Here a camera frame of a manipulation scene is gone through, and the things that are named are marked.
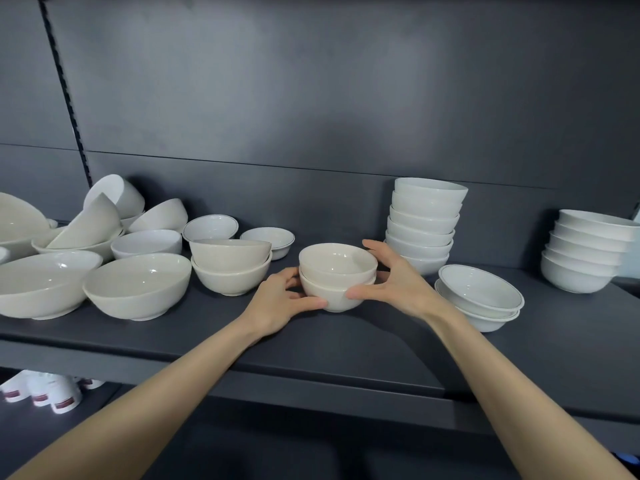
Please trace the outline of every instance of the ceramic bowl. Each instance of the ceramic bowl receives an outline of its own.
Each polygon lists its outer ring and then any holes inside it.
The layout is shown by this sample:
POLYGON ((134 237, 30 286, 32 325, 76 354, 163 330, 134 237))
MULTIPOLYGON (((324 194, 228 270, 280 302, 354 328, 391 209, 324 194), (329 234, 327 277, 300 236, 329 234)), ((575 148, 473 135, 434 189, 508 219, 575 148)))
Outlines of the ceramic bowl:
POLYGON ((107 241, 121 229, 116 206, 105 194, 100 194, 47 247, 58 250, 85 248, 107 241))
POLYGON ((440 258, 411 258, 409 256, 403 256, 413 268, 420 273, 421 276, 428 276, 430 274, 437 273, 442 266, 444 266, 449 260, 449 255, 440 258))
POLYGON ((18 259, 0 266, 0 314, 48 320, 84 301, 82 281, 102 264, 89 251, 62 251, 18 259))
POLYGON ((569 291, 569 293, 595 293, 603 289, 613 279, 613 275, 596 276, 569 269, 556 263, 549 256, 542 256, 540 270, 549 282, 563 291, 569 291))
POLYGON ((191 257, 193 266, 202 284, 216 293, 225 296, 240 296, 258 286, 269 270, 272 253, 269 252, 267 261, 246 271, 237 273, 213 273, 198 266, 191 257))
POLYGON ((7 248, 0 248, 0 264, 11 261, 11 251, 7 248))
POLYGON ((131 225, 138 220, 139 217, 142 216, 142 214, 144 214, 144 212, 138 214, 137 216, 134 217, 129 217, 128 219, 120 219, 120 225, 122 226, 122 228, 124 229, 125 232, 129 231, 129 227, 131 227, 131 225))
POLYGON ((376 277, 378 260, 368 251, 335 242, 300 251, 300 272, 316 285, 347 289, 376 277))
POLYGON ((396 239, 389 235, 388 231, 385 233, 385 242, 401 256, 416 259, 442 258, 449 254, 449 251, 453 247, 453 239, 446 246, 420 246, 419 244, 412 244, 411 242, 396 239))
POLYGON ((139 254, 182 252, 182 236, 171 229, 141 230, 121 235, 111 243, 116 259, 130 258, 139 254))
POLYGON ((272 260, 277 261, 289 254, 289 250, 296 240, 296 236, 294 236, 292 232, 279 227, 256 227, 255 229, 250 229, 242 233, 240 239, 270 242, 271 251, 273 252, 272 260))
POLYGON ((396 178, 396 192, 421 200, 442 200, 462 203, 469 189, 463 185, 430 178, 396 178))
MULTIPOLYGON (((38 254, 48 254, 48 253, 59 253, 60 250, 57 249, 49 249, 47 244, 50 243, 55 236, 57 236, 60 232, 64 230, 64 227, 58 227, 57 229, 52 229, 48 233, 36 237, 32 239, 29 243, 31 249, 38 254)), ((111 243, 114 242, 119 236, 124 235, 124 229, 121 230, 117 235, 112 235, 107 241, 100 242, 94 246, 87 246, 86 248, 73 249, 69 251, 91 251, 96 254, 99 254, 102 257, 102 263, 108 263, 109 261, 113 261, 113 252, 111 250, 111 243)))
MULTIPOLYGON (((440 290, 442 289, 442 282, 440 280, 436 281, 434 288, 442 296, 442 293, 440 292, 440 290)), ((473 327, 477 331, 480 331, 482 333, 496 331, 499 328, 501 328, 505 323, 510 322, 511 320, 515 320, 520 315, 520 311, 517 310, 513 315, 509 317, 487 318, 487 317, 476 315, 470 312, 466 312, 464 310, 461 310, 460 308, 458 309, 460 312, 462 312, 464 316, 467 317, 467 320, 469 320, 469 323, 471 323, 471 325, 473 325, 473 327)))
POLYGON ((149 209, 129 226, 130 232, 141 230, 171 229, 182 232, 189 218, 179 198, 172 198, 149 209))
POLYGON ((231 216, 211 214, 190 221, 183 229, 182 236, 187 241, 203 239, 231 239, 238 232, 238 221, 231 216))
POLYGON ((244 239, 203 239, 190 242, 195 263, 214 273, 237 273, 263 264, 271 243, 244 239))
POLYGON ((140 254, 118 259, 84 279, 87 297, 103 313, 146 321, 159 317, 183 297, 191 263, 178 254, 140 254))
POLYGON ((575 259, 582 259, 596 264, 620 266, 625 256, 625 253, 615 253, 612 251, 590 248, 567 239, 562 239, 561 237, 556 236, 553 232, 550 234, 551 238, 549 240, 549 249, 558 251, 575 259))
POLYGON ((31 204, 0 193, 0 246, 11 252, 12 259, 35 254, 31 240, 49 231, 47 218, 31 204))
POLYGON ((423 200, 413 195, 391 194, 391 206, 398 212, 417 217, 456 217, 462 209, 461 203, 446 200, 423 200))
POLYGON ((438 272, 443 296, 460 309, 487 318, 506 318, 524 306, 515 286, 471 266, 449 264, 438 272))
POLYGON ((89 204, 101 193, 115 204, 121 219, 137 216, 145 209, 144 197, 119 175, 107 175, 98 180, 84 197, 83 208, 89 207, 89 204))
POLYGON ((438 248, 448 245, 453 240, 456 231, 454 229, 448 234, 431 234, 397 224, 387 217, 387 233, 391 237, 410 244, 438 248))
POLYGON ((418 217, 405 214, 389 206, 389 218, 396 224, 418 229, 431 234, 448 234, 460 220, 460 214, 455 217, 418 217))
POLYGON ((558 223, 573 229, 619 241, 635 241, 640 223, 620 217, 562 209, 558 223))
POLYGON ((626 253, 631 246, 629 241, 619 241, 617 239, 611 239, 608 237, 600 237, 594 234, 589 234, 569 226, 565 226, 556 221, 556 227, 554 234, 567 241, 581 244, 590 248, 599 249, 601 251, 612 251, 615 253, 626 253))
POLYGON ((549 245, 545 246, 545 250, 542 252, 542 256, 549 256, 556 263, 580 271, 586 274, 595 274, 597 276, 609 276, 611 274, 617 274, 620 266, 610 264, 597 264, 584 259, 572 258, 560 251, 555 251, 549 248, 549 245))
MULTIPOLYGON (((366 282, 367 285, 375 283, 376 277, 366 282)), ((300 282, 302 282, 302 288, 305 290, 307 296, 319 296, 327 300, 328 305, 324 308, 327 312, 340 313, 355 308, 363 302, 361 299, 348 299, 344 296, 344 293, 349 289, 347 288, 331 288, 321 286, 317 283, 309 281, 305 275, 300 272, 300 282)))

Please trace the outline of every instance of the person's right hand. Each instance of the person's right hand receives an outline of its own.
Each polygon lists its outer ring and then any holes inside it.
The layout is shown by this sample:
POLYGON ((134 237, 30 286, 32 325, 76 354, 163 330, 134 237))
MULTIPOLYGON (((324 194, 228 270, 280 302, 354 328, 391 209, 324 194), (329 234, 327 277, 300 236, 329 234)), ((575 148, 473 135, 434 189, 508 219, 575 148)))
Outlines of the person's right hand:
POLYGON ((391 271, 378 272, 378 278, 382 281, 380 284, 349 288, 347 298, 383 301, 407 315, 421 319, 460 314, 455 306, 431 288, 413 266, 386 243, 364 239, 362 244, 391 271))

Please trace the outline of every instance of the person's left hand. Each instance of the person's left hand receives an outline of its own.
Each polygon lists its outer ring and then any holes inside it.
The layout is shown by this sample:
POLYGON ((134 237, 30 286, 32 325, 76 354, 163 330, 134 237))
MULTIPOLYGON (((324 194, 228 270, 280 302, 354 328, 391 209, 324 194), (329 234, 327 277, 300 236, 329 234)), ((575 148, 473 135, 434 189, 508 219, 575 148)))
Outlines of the person's left hand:
POLYGON ((265 337, 284 327, 294 315, 327 306, 324 298, 288 291, 295 286, 300 286, 297 267, 286 267, 270 275, 260 283, 238 320, 245 321, 260 337, 265 337))

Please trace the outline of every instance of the person's right arm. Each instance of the person's right arm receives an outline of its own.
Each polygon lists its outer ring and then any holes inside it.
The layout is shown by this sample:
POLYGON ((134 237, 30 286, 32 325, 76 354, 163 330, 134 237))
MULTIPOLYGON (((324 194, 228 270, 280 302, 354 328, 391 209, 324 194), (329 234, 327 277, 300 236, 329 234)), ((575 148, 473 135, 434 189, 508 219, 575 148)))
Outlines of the person's right arm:
POLYGON ((465 316, 388 245, 364 240, 390 273, 348 298, 374 299, 430 325, 458 364, 496 434, 525 479, 633 479, 587 430, 531 382, 465 316))

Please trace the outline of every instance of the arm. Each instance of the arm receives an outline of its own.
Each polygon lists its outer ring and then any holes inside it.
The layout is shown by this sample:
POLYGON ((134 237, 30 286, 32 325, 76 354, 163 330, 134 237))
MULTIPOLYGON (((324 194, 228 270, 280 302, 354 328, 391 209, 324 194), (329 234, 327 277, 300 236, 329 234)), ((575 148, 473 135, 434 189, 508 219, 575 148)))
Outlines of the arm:
POLYGON ((526 479, 633 479, 587 430, 508 361, 386 244, 364 245, 390 273, 348 290, 424 320, 458 364, 505 450, 526 479))
POLYGON ((293 315, 326 306, 287 291, 300 284, 297 273, 290 267, 272 274, 236 320, 60 437, 10 480, 139 479, 247 347, 293 315))

